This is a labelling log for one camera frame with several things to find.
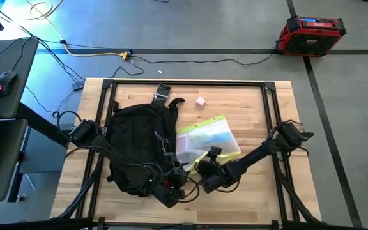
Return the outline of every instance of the black floor stripe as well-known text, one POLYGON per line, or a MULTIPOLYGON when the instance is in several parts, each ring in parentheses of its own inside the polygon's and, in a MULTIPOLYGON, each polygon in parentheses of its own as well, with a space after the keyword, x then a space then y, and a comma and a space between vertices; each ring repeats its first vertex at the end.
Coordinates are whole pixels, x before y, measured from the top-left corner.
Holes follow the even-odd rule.
MULTIPOLYGON (((101 54, 105 52, 124 52, 128 48, 115 49, 69 49, 72 54, 101 54)), ((55 54, 67 54, 63 48, 53 48, 55 54)), ((271 54, 273 49, 133 49, 134 54, 271 54)), ((37 54, 48 54, 39 48, 37 54)), ((368 49, 331 50, 328 55, 368 55, 368 49)))
POLYGON ((296 16, 295 12, 295 6, 293 6, 292 0, 286 0, 287 8, 289 9, 289 13, 291 14, 291 17, 296 16))
POLYGON ((328 55, 331 55, 331 54, 368 55, 368 49, 331 50, 328 55))
MULTIPOLYGON (((72 54, 101 54, 124 52, 129 48, 117 49, 69 49, 72 54)), ((273 49, 132 49, 134 54, 272 54, 273 49)), ((55 54, 67 54, 63 48, 52 48, 55 54)), ((46 49, 38 49, 38 54, 48 54, 46 49)))
POLYGON ((362 221, 360 220, 360 216, 358 214, 356 207, 356 202, 353 197, 353 194, 351 193, 349 181, 346 176, 346 172, 344 171, 339 150, 337 149, 336 141, 332 132, 332 127, 330 126, 329 118, 327 116, 325 105, 323 103, 323 99, 320 94, 318 83, 316 82, 316 78, 314 76, 311 60, 309 57, 304 57, 303 61, 305 62, 307 76, 309 78, 316 106, 318 107, 318 112, 320 115, 320 120, 323 125, 323 130, 325 130, 326 140, 329 145, 330 153, 332 154, 333 163, 335 165, 337 177, 339 179, 340 186, 342 188, 343 197, 346 202, 346 206, 348 207, 349 210, 351 223, 353 224, 353 227, 361 228, 363 227, 362 221))

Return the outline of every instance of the concrete floor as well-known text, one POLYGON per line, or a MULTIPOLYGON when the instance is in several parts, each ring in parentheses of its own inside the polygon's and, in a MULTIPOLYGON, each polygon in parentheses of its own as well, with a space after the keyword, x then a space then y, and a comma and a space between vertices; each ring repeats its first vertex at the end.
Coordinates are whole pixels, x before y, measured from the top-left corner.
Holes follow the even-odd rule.
MULTIPOLYGON (((368 49, 368 3, 361 0, 294 0, 296 13, 314 17, 342 17, 348 34, 336 49, 368 49)), ((2 11, 18 18, 26 15, 25 1, 8 1, 2 11)), ((220 48, 271 49, 289 17, 286 1, 280 0, 152 0, 64 1, 49 18, 69 43, 130 48, 220 48)), ((57 33, 45 21, 24 23, 32 33, 58 41, 57 33)), ((0 32, 0 39, 23 36, 13 26, 0 32)), ((267 55, 142 55, 151 60, 223 59, 258 61, 267 55)), ((61 54, 62 61, 83 77, 109 77, 117 66, 135 69, 119 57, 76 58, 61 54)), ((368 56, 329 55, 311 59, 319 90, 364 227, 368 227, 368 56)), ((273 56, 259 65, 235 63, 159 64, 137 61, 145 69, 140 78, 289 80, 305 129, 315 132, 307 143, 309 160, 323 220, 350 226, 325 132, 301 57, 273 56)), ((117 77, 128 77, 119 72, 117 77)), ((48 54, 37 54, 27 85, 48 109, 55 109, 71 92, 72 80, 48 54), (52 95, 49 88, 62 90, 52 95)), ((76 110, 80 93, 62 107, 76 110)), ((54 121, 25 92, 22 101, 49 121, 54 121)), ((72 117, 65 117, 72 123, 72 117)), ((49 217, 59 173, 32 175, 36 191, 23 182, 24 203, 0 203, 0 223, 43 220, 49 217)))

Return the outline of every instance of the table leg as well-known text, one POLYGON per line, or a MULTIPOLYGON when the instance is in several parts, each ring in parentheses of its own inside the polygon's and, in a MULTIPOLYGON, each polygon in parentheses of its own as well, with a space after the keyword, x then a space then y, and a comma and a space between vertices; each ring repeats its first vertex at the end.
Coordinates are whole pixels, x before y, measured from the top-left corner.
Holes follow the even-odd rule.
POLYGON ((66 147, 69 140, 60 133, 56 125, 53 125, 23 103, 19 103, 17 118, 27 120, 29 127, 35 129, 63 147, 66 147))
POLYGON ((15 169, 15 172, 13 173, 12 186, 10 189, 10 193, 8 194, 8 200, 7 200, 8 202, 17 202, 19 188, 22 182, 22 177, 23 177, 23 174, 20 173, 20 167, 24 159, 24 155, 25 153, 23 151, 19 153, 17 168, 15 169))

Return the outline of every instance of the wooden table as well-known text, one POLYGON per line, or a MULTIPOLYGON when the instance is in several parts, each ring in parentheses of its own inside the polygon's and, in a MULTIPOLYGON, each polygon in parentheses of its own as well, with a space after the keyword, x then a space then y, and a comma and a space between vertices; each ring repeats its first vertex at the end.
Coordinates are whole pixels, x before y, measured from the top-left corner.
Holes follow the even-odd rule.
MULTIPOLYGON (((83 119, 95 119, 103 79, 87 79, 78 113, 83 119)), ((293 90, 289 81, 276 81, 280 113, 283 120, 299 120, 293 90)), ((118 85, 116 100, 120 107, 150 103, 154 85, 118 85)), ((243 153, 258 147, 267 136, 265 112, 260 89, 243 86, 173 86, 170 98, 186 100, 179 107, 177 127, 185 127, 223 114, 243 153), (195 105, 197 97, 206 99, 205 108, 195 105)), ((107 103, 103 108, 104 125, 107 103)), ((63 166, 61 179, 52 208, 58 216, 69 205, 81 188, 88 151, 80 150, 70 155, 63 166)), ((311 169, 306 153, 295 151, 290 160, 295 190, 312 214, 320 217, 311 169)), ((219 224, 270 224, 280 220, 273 165, 270 157, 250 167, 242 176, 238 189, 230 194, 201 192, 191 203, 166 208, 153 197, 138 198, 120 192, 115 183, 108 183, 109 161, 103 165, 94 219, 105 217, 107 222, 156 222, 156 223, 219 223, 219 224)), ((188 183, 188 192, 194 185, 188 183)), ((285 193, 288 217, 291 208, 285 193)), ((84 206, 87 215, 90 193, 84 206)))

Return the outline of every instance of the pink eraser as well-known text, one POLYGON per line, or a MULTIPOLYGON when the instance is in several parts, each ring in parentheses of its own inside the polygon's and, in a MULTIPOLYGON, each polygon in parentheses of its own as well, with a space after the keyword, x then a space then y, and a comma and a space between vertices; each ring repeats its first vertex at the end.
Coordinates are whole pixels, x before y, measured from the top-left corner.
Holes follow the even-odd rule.
POLYGON ((205 104, 205 99, 203 98, 197 98, 197 100, 195 101, 195 104, 200 106, 200 107, 204 107, 204 104, 205 104))

